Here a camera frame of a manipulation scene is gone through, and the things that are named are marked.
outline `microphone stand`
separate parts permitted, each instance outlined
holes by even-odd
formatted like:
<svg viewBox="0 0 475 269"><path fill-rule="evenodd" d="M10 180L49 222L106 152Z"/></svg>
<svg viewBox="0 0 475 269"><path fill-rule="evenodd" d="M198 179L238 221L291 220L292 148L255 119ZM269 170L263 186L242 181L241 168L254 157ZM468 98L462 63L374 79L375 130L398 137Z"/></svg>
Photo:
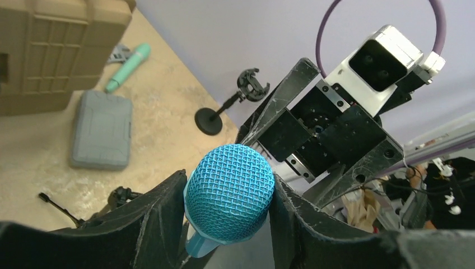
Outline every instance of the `microphone stand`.
<svg viewBox="0 0 475 269"><path fill-rule="evenodd" d="M246 99L251 102L261 101L269 92L270 84L267 83L266 87L262 87L255 78L255 74L258 72L259 69L257 68L243 71L237 78L239 90L227 99L217 111L211 108L198 110L194 115L194 121L198 129L209 136L215 136L222 130L221 113L234 105L236 101L239 100L240 103Z"/></svg>
<svg viewBox="0 0 475 269"><path fill-rule="evenodd" d="M125 205L128 201L131 201L137 197L142 195L141 193L133 192L130 188L124 188L122 186L118 187L117 189L113 190L109 198L107 199L107 205L99 212L94 213L91 216L91 219L94 219L95 217L100 217L104 216L107 214L109 211L112 211L116 209L117 207ZM50 203L54 207L56 207L59 211L61 211L63 214L68 216L75 224L77 228L80 228L84 226L86 223L86 220L83 219L78 219L74 217L69 211L65 208L60 207L57 203L53 202L48 195L45 193L41 192L38 194L38 197L40 197L41 200L43 200L46 203Z"/></svg>

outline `camera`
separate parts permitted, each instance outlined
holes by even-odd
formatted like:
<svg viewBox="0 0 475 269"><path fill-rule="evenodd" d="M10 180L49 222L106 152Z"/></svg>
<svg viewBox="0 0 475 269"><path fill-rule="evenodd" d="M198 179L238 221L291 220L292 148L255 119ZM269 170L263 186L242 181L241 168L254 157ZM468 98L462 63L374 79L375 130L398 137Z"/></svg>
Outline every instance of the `camera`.
<svg viewBox="0 0 475 269"><path fill-rule="evenodd" d="M423 60L423 53L394 26L369 36L326 78L339 84L370 115L376 116L395 92L396 83Z"/></svg>

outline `black bracket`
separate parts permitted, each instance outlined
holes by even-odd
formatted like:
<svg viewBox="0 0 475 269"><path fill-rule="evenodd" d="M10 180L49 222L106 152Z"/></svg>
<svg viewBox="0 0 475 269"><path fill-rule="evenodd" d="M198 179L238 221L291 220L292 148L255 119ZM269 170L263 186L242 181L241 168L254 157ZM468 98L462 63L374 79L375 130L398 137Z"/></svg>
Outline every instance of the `black bracket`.
<svg viewBox="0 0 475 269"><path fill-rule="evenodd" d="M242 95L239 96L239 102L248 99L251 102L261 101L269 92L271 85L266 84L265 87L257 81L255 74L259 72L258 68L244 70L237 78L237 87Z"/></svg>
<svg viewBox="0 0 475 269"><path fill-rule="evenodd" d="M113 190L107 199L110 210L114 210L117 207L125 205L128 201L131 201L142 195L141 193L132 192L130 188L124 188L122 186Z"/></svg>

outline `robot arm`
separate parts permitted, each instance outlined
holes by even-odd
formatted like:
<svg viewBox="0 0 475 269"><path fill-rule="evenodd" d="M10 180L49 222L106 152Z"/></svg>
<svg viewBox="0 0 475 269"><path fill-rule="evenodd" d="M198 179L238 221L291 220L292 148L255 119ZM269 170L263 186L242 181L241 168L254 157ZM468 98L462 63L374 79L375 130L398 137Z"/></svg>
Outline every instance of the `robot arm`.
<svg viewBox="0 0 475 269"><path fill-rule="evenodd" d="M291 109L289 103L320 70L303 58L241 127L236 143L258 142L312 182L304 198L323 207L403 159L401 146L375 122L429 84L445 61L422 52L395 27L368 37Z"/></svg>

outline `table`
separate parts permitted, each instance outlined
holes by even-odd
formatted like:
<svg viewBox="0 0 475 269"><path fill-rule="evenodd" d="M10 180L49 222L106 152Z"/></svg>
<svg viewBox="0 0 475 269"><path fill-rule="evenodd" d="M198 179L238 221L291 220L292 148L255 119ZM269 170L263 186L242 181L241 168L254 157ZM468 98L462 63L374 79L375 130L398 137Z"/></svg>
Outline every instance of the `table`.
<svg viewBox="0 0 475 269"><path fill-rule="evenodd" d="M234 142L238 130L226 115L217 136L198 130L194 113L204 106L217 109L218 104L135 10L122 43L133 49L142 42L150 44L150 58L114 93L130 98L134 105L129 166L123 171L69 167L73 120L82 91L74 93L65 111L2 117L0 220L44 230L74 227L38 193L87 219L106 205L116 187L147 192L176 170L189 174L209 150ZM106 66L95 89L103 90L119 66Z"/></svg>

